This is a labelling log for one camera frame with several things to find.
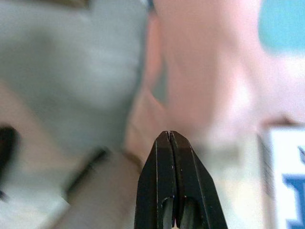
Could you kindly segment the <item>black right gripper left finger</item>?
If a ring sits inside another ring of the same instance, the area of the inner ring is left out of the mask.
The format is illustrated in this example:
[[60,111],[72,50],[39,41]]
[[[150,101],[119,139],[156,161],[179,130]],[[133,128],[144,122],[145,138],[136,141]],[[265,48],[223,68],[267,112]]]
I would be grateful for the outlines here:
[[171,229],[177,194],[169,132],[155,139],[138,180],[134,229]]

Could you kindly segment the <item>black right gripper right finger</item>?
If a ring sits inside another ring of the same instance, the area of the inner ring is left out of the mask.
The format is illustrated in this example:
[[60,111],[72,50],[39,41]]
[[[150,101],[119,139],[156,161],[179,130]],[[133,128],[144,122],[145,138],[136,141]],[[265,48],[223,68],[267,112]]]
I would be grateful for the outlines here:
[[214,181],[190,142],[170,132],[177,179],[179,229],[228,229]]

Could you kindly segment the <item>pink patterned pillow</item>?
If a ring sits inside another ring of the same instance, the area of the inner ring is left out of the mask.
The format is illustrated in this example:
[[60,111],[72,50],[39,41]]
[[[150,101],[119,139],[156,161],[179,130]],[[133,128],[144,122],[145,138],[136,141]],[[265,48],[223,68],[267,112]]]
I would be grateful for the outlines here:
[[128,151],[163,130],[230,145],[284,122],[305,124],[305,0],[152,0]]

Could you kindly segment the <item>white blue book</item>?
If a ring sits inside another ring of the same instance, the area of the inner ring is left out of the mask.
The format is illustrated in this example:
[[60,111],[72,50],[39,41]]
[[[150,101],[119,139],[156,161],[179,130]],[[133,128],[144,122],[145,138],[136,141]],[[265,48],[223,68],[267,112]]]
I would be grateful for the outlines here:
[[305,128],[269,134],[275,229],[305,229]]

